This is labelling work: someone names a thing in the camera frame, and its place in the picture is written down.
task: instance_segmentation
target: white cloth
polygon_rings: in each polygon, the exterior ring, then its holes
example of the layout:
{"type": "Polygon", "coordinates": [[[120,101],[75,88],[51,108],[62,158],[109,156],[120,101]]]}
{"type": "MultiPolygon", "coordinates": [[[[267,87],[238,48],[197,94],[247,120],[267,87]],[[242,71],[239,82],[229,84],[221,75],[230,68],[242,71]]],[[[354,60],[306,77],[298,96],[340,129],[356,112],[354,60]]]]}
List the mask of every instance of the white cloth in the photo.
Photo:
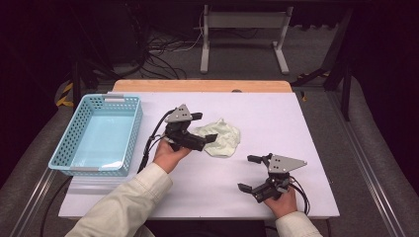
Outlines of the white cloth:
{"type": "Polygon", "coordinates": [[[220,118],[216,122],[197,127],[192,134],[205,137],[209,134],[218,134],[216,141],[207,143],[204,150],[210,156],[230,157],[234,154],[237,145],[240,143],[240,130],[220,118]]]}
{"type": "MultiPolygon", "coordinates": [[[[151,163],[96,203],[66,236],[153,237],[142,224],[172,184],[163,169],[151,163]]],[[[278,219],[276,226],[281,237],[321,236],[302,212],[278,219]]]]}

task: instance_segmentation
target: wire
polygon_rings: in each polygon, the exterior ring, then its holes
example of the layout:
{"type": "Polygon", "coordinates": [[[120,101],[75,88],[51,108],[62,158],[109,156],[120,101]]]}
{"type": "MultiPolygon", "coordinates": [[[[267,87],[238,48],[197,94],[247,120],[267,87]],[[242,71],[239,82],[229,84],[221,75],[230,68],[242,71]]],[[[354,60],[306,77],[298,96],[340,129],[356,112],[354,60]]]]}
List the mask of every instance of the wire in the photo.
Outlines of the wire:
{"type": "Polygon", "coordinates": [[[153,148],[153,146],[157,143],[157,141],[159,141],[159,140],[161,140],[161,139],[163,139],[164,137],[166,137],[165,135],[164,136],[161,136],[161,135],[156,135],[156,136],[154,136],[154,138],[155,137],[157,137],[157,136],[160,136],[157,140],[155,140],[154,142],[153,142],[153,144],[151,144],[151,146],[150,146],[150,148],[148,149],[148,152],[150,152],[151,151],[151,149],[153,148]]]}
{"type": "Polygon", "coordinates": [[[154,58],[156,58],[156,59],[159,59],[161,62],[163,62],[164,64],[166,64],[170,69],[172,69],[172,71],[175,73],[175,75],[176,75],[176,78],[177,79],[180,79],[179,78],[179,75],[178,75],[178,73],[175,71],[175,69],[167,62],[167,61],[165,61],[165,60],[163,60],[163,59],[161,59],[160,57],[158,57],[158,56],[155,56],[155,55],[153,55],[153,54],[151,54],[151,57],[154,57],[154,58]]]}
{"type": "Polygon", "coordinates": [[[149,75],[147,75],[147,74],[145,74],[145,73],[141,72],[141,69],[139,69],[139,73],[141,74],[141,78],[144,78],[144,76],[145,76],[146,78],[152,78],[152,76],[149,76],[149,75]]]}
{"type": "Polygon", "coordinates": [[[145,62],[150,66],[154,66],[154,67],[158,67],[158,68],[163,69],[165,72],[167,72],[172,77],[176,77],[176,78],[179,77],[177,75],[172,74],[170,71],[166,70],[169,67],[164,67],[164,66],[158,65],[157,63],[154,62],[154,60],[152,58],[150,58],[150,61],[145,61],[145,62]]]}
{"type": "Polygon", "coordinates": [[[200,30],[201,30],[201,35],[203,36],[204,35],[204,30],[203,30],[203,27],[202,27],[202,25],[201,25],[201,19],[203,18],[203,15],[204,15],[204,10],[205,9],[203,9],[203,11],[201,12],[201,14],[200,14],[200,18],[198,19],[198,24],[200,25],[200,30]]]}
{"type": "Polygon", "coordinates": [[[304,199],[304,213],[308,215],[310,213],[310,201],[308,200],[308,197],[304,189],[302,188],[301,184],[295,179],[295,177],[290,176],[290,178],[298,184],[298,187],[293,184],[290,184],[290,186],[293,187],[297,192],[299,192],[299,194],[304,199]]]}
{"type": "Polygon", "coordinates": [[[191,50],[197,44],[197,42],[200,40],[202,35],[203,35],[203,33],[201,32],[200,35],[198,36],[197,40],[195,40],[194,44],[192,44],[192,46],[190,46],[188,48],[176,49],[176,50],[173,50],[173,51],[188,51],[188,50],[191,50]]]}
{"type": "Polygon", "coordinates": [[[40,230],[40,236],[43,237],[43,229],[45,227],[45,221],[46,221],[46,217],[48,216],[48,212],[49,209],[52,206],[53,201],[56,199],[56,197],[58,196],[59,192],[62,190],[62,188],[64,188],[64,186],[71,180],[71,178],[73,178],[72,176],[68,177],[64,183],[61,184],[61,186],[58,188],[58,190],[55,192],[55,194],[53,195],[52,199],[49,201],[48,206],[46,207],[46,211],[45,214],[43,215],[42,218],[42,223],[41,223],[41,230],[40,230]]]}
{"type": "Polygon", "coordinates": [[[165,76],[165,75],[162,75],[162,74],[160,74],[160,73],[157,73],[157,72],[152,72],[152,71],[149,71],[149,70],[147,70],[147,69],[145,69],[145,68],[141,68],[142,70],[144,70],[144,71],[146,71],[146,72],[148,72],[148,73],[151,73],[151,74],[154,74],[154,75],[157,75],[157,76],[160,76],[161,78],[164,78],[164,79],[170,79],[169,77],[167,77],[167,76],[165,76]]]}
{"type": "Polygon", "coordinates": [[[156,37],[154,36],[153,39],[148,43],[148,52],[157,52],[155,55],[159,56],[163,54],[164,51],[173,51],[175,49],[180,48],[185,43],[184,40],[180,40],[177,38],[166,39],[164,38],[165,35],[156,37]],[[174,48],[168,48],[172,44],[180,44],[175,46],[174,48]]]}
{"type": "Polygon", "coordinates": [[[253,30],[251,30],[251,31],[255,31],[255,32],[254,32],[254,33],[253,33],[253,35],[252,35],[252,36],[250,36],[250,37],[246,37],[246,36],[244,36],[244,35],[242,35],[242,34],[239,34],[239,33],[235,32],[235,31],[238,31],[238,30],[236,30],[236,29],[234,29],[234,30],[225,30],[225,29],[222,29],[222,30],[216,30],[216,29],[214,29],[213,31],[214,31],[214,33],[213,33],[213,34],[211,34],[212,36],[215,36],[216,34],[225,33],[225,34],[231,34],[231,35],[234,35],[234,36],[237,36],[237,37],[243,38],[243,39],[251,40],[251,39],[253,39],[253,38],[255,38],[255,37],[256,37],[256,35],[257,35],[257,34],[258,34],[258,32],[259,32],[259,29],[253,29],[253,30]]]}
{"type": "Polygon", "coordinates": [[[326,219],[326,224],[327,224],[327,236],[332,237],[332,227],[330,226],[329,219],[326,219]]]}
{"type": "Polygon", "coordinates": [[[151,141],[155,139],[156,132],[157,132],[158,128],[160,127],[161,123],[164,121],[164,119],[166,119],[166,117],[168,117],[170,114],[172,114],[175,110],[168,111],[161,118],[161,120],[159,121],[159,123],[156,125],[156,127],[153,130],[153,133],[151,133],[151,135],[148,137],[147,143],[145,144],[145,147],[144,147],[144,153],[143,153],[143,156],[142,156],[141,164],[139,165],[139,168],[138,168],[138,172],[137,173],[139,173],[147,165],[147,162],[148,162],[148,154],[150,153],[150,149],[151,149],[150,148],[151,141]]]}

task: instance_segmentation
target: light blue plastic basket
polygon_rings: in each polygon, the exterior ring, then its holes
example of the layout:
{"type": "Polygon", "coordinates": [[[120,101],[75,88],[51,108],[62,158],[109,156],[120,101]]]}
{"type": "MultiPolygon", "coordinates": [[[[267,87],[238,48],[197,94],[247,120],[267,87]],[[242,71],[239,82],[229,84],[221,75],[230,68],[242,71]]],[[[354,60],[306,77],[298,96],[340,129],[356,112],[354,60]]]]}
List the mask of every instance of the light blue plastic basket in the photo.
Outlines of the light blue plastic basket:
{"type": "Polygon", "coordinates": [[[68,176],[127,176],[141,118],[138,96],[84,96],[48,167],[68,176]]]}

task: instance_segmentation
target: crumpled white cloth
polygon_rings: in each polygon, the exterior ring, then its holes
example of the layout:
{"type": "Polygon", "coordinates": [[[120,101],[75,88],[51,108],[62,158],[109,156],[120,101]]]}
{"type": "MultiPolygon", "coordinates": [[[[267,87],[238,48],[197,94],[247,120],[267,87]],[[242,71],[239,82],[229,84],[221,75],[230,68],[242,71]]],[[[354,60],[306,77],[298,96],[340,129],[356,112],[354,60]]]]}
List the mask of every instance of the crumpled white cloth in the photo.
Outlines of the crumpled white cloth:
{"type": "Polygon", "coordinates": [[[230,157],[240,143],[240,130],[226,123],[223,118],[220,118],[217,122],[197,127],[191,133],[201,137],[218,133],[216,141],[207,143],[204,147],[204,150],[210,156],[230,157]]]}

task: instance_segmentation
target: person's hand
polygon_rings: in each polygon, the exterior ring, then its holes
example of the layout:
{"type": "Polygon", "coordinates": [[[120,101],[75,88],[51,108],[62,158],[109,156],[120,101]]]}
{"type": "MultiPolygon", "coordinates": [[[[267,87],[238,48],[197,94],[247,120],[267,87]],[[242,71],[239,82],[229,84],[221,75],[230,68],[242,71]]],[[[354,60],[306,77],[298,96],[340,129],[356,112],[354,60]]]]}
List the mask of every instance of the person's hand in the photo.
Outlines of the person's hand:
{"type": "Polygon", "coordinates": [[[277,218],[281,218],[285,215],[288,215],[296,211],[296,197],[295,189],[289,187],[289,191],[286,194],[282,194],[280,198],[274,200],[273,198],[268,198],[264,201],[272,212],[274,212],[277,218]]]}
{"type": "Polygon", "coordinates": [[[173,151],[169,142],[161,139],[158,143],[156,154],[154,155],[153,162],[160,166],[167,174],[172,172],[182,160],[191,152],[191,149],[181,147],[178,151],[173,151]]]}

